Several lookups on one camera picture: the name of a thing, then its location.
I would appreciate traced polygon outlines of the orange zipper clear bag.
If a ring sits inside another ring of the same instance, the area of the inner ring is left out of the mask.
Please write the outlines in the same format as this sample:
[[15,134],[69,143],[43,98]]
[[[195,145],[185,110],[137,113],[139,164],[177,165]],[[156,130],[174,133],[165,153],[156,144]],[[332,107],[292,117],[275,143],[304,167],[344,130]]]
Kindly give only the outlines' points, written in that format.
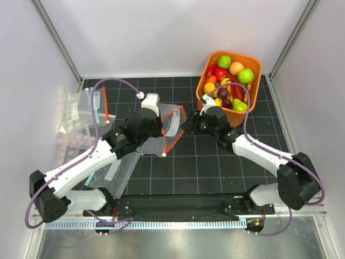
[[183,136],[181,125],[187,120],[185,109],[182,105],[159,104],[161,122],[163,124],[162,137],[149,138],[137,151],[141,154],[153,154],[166,157]]

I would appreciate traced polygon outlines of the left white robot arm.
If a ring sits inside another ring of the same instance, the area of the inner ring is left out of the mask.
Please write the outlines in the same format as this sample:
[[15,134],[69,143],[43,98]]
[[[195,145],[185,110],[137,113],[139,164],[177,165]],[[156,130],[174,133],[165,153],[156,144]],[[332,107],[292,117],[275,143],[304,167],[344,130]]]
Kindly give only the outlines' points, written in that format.
[[122,126],[109,130],[92,148],[70,162],[47,173],[31,173],[28,206],[35,206],[44,223],[59,219],[73,208],[110,215],[114,200],[104,188],[76,193],[72,188],[98,169],[136,152],[149,138],[161,137],[162,128],[158,107],[140,108]]

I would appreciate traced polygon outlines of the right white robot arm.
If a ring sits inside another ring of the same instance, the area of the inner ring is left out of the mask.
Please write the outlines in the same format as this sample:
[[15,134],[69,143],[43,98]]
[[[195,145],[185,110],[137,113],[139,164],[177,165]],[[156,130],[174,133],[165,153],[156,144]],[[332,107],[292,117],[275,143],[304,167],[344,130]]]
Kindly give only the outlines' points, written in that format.
[[273,203],[300,210],[304,205],[312,205],[311,199],[317,193],[325,192],[309,156],[279,151],[237,131],[218,106],[193,111],[181,128],[193,135],[213,137],[221,149],[260,165],[276,177],[276,183],[255,185],[246,192],[243,208],[250,214]]

